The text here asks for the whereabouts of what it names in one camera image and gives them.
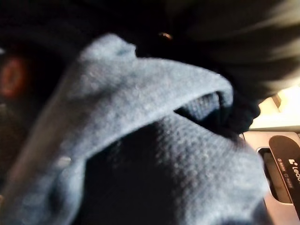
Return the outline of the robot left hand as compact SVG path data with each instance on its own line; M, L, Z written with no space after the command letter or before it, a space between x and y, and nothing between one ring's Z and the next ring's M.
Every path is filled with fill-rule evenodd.
M219 70L234 88L195 122L214 133L240 134L258 102L300 80L297 0L3 0L0 45L16 62L15 87L0 100L32 123L62 70L92 39L113 32L141 56Z

